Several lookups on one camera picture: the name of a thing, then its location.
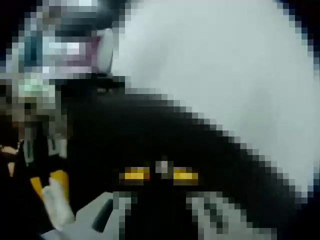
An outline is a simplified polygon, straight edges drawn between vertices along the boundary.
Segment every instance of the yellow light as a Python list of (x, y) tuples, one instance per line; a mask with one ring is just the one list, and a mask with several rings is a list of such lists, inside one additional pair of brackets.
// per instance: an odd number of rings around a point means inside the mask
[(198, 173), (187, 172), (185, 168), (175, 168), (173, 170), (174, 180), (198, 180)]
[(124, 173), (125, 180), (149, 180), (150, 171), (149, 168), (131, 167), (126, 169)]

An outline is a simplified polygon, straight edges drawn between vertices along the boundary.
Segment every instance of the white surface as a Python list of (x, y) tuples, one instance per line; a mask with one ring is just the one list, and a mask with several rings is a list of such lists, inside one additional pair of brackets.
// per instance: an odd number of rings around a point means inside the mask
[(272, 0), (132, 7), (113, 31), (112, 74), (222, 125), (306, 192), (320, 159), (319, 75), (289, 16)]
[(75, 216), (75, 220), (79, 222), (86, 222), (88, 226), (91, 226), (94, 223), (94, 220), (104, 204), (113, 198), (113, 194), (110, 192), (104, 192), (95, 200), (90, 202), (88, 205), (80, 209)]

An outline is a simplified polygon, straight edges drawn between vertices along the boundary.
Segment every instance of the yellow lights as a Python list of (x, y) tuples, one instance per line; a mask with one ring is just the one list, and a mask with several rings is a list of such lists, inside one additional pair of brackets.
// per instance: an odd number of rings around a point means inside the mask
[[(163, 180), (173, 180), (173, 184), (176, 185), (194, 185), (198, 184), (198, 173), (191, 168), (186, 167), (171, 167), (167, 168), (165, 172), (158, 172), (157, 176), (161, 176)], [(150, 169), (148, 167), (129, 167), (126, 168), (124, 173), (119, 174), (119, 179), (123, 180), (125, 184), (143, 184), (145, 181), (149, 181)]]
[(173, 179), (178, 181), (188, 181), (188, 180), (198, 180), (198, 173), (191, 172), (186, 168), (177, 168), (173, 169)]
[(130, 167), (125, 173), (120, 174), (120, 179), (124, 180), (150, 180), (150, 170), (148, 167)]

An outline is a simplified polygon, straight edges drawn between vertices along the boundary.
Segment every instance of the black object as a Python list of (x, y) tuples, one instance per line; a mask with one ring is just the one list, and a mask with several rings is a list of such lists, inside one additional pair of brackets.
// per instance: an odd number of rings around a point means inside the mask
[(151, 184), (137, 192), (137, 203), (132, 203), (125, 214), (121, 237), (126, 240), (137, 239), (137, 236), (159, 240), (199, 239), (197, 223), (186, 204), (186, 189), (165, 182)]
[(43, 122), (37, 123), (36, 137), (33, 140), (33, 159), (37, 168), (41, 185), (44, 188), (49, 185), (50, 166), (49, 166), (49, 150), (48, 137), (44, 133)]
[(125, 88), (124, 77), (113, 77), (104, 73), (89, 73), (84, 79), (70, 79), (65, 83), (56, 85), (56, 90), (61, 92), (62, 102), (83, 99), (92, 93), (96, 94), (98, 89), (120, 90)]
[(314, 175), (313, 189), (309, 192), (307, 203), (304, 203), (297, 211), (286, 230), (283, 232), (283, 240), (300, 240), (307, 236), (317, 236), (320, 215), (320, 179), (319, 173)]
[(42, 200), (34, 191), (20, 148), (10, 177), (6, 155), (0, 154), (0, 232), (4, 238), (42, 240), (53, 229)]
[(18, 130), (13, 128), (11, 118), (0, 115), (0, 145), (16, 149), (18, 141)]
[[(104, 191), (147, 191), (144, 186), (120, 186), (119, 173), (125, 167), (152, 165), (167, 156), (176, 166), (198, 171), (199, 185), (188, 190), (223, 192), (246, 210), (253, 227), (283, 228), (297, 208), (289, 181), (280, 179), (276, 169), (265, 166), (226, 132), (172, 105), (160, 95), (130, 94), (128, 90), (70, 102), (68, 112), (74, 119), (68, 150), (74, 166), (69, 174), (74, 191), (70, 190), (70, 201), (81, 198), (74, 210)], [(175, 191), (162, 193), (163, 198), (171, 198)], [(148, 216), (148, 201), (145, 203), (135, 211), (136, 218)]]
[(98, 215), (94, 219), (92, 228), (99, 233), (103, 233), (113, 209), (114, 209), (114, 201), (112, 199), (109, 199), (108, 201), (106, 201), (101, 211), (98, 213)]
[(17, 161), (17, 156), (7, 152), (0, 152), (5, 163), (15, 163)]

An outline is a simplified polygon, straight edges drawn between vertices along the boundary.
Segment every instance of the yellow object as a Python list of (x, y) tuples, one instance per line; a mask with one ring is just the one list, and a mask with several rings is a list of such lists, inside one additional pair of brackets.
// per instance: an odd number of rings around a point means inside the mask
[(149, 180), (149, 168), (131, 167), (124, 173), (125, 180)]
[(198, 173), (187, 172), (185, 168), (175, 168), (173, 170), (174, 180), (198, 180)]
[(14, 172), (15, 172), (15, 163), (14, 162), (9, 162), (8, 163), (8, 168), (9, 168), (10, 177), (12, 177), (14, 175)]
[[(62, 170), (58, 170), (55, 172), (50, 173), (50, 177), (53, 179), (56, 179), (59, 181), (59, 183), (62, 185), (63, 189), (64, 189), (64, 195), (65, 198), (69, 201), (69, 179), (68, 179), (68, 174)], [(41, 185), (41, 181), (40, 178), (37, 177), (33, 177), (30, 179), (31, 184), (33, 186), (33, 189), (35, 190), (35, 192), (39, 195), (39, 197), (41, 199), (43, 199), (42, 197), (42, 185)]]

